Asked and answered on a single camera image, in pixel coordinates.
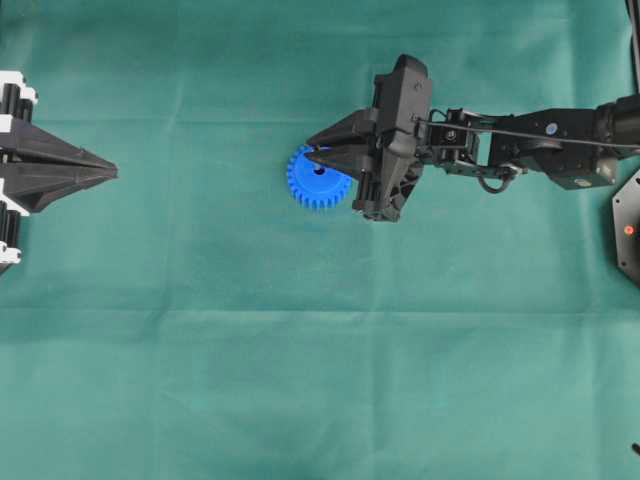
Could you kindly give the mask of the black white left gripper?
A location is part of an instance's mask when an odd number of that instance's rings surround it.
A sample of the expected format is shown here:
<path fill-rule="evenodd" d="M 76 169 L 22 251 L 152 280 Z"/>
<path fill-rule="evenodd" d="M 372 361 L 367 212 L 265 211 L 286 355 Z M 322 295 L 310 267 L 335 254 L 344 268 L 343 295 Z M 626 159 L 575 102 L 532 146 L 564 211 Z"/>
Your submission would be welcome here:
<path fill-rule="evenodd" d="M 117 178 L 117 166 L 29 123 L 38 103 L 20 71 L 1 72 L 1 152 L 25 160 L 79 167 L 1 168 L 1 272 L 21 262 L 23 216 Z"/>

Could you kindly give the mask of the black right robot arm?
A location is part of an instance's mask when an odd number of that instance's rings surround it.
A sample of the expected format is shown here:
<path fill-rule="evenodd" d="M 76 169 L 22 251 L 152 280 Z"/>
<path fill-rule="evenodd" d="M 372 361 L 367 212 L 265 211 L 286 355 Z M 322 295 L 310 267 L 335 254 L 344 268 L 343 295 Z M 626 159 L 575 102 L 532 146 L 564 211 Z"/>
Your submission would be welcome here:
<path fill-rule="evenodd" d="M 424 169 L 470 177 L 490 194 L 519 176 L 546 175 L 565 190 L 607 186 L 639 152 L 639 97 L 593 109 L 493 116 L 450 109 L 435 120 L 428 69 L 410 55 L 376 76 L 370 107 L 311 136 L 307 158 L 358 183 L 355 211 L 396 222 Z"/>

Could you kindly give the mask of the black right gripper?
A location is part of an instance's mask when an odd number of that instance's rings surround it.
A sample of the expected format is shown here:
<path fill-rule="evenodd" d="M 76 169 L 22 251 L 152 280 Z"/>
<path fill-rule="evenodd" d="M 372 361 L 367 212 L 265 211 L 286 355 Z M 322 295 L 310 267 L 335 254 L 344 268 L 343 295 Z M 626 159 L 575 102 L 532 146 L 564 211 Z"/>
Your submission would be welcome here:
<path fill-rule="evenodd" d="M 375 78 L 372 108 L 356 110 L 313 134 L 306 144 L 317 150 L 305 156 L 360 179 L 353 208 L 365 219 L 396 222 L 422 175 L 416 153 L 426 136 L 424 122 L 431 100 L 432 80 L 426 65 L 402 54 L 390 73 Z M 366 145 L 370 150 L 343 147 L 349 145 Z"/>

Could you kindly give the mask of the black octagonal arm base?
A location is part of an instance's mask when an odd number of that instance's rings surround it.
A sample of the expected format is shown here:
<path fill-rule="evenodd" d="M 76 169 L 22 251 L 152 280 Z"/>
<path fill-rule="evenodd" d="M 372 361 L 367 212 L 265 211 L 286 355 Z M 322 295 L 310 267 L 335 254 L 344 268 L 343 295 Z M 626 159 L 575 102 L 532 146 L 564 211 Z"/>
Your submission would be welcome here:
<path fill-rule="evenodd" d="M 636 286 L 639 286 L 639 171 L 616 192 L 612 199 L 618 268 Z"/>

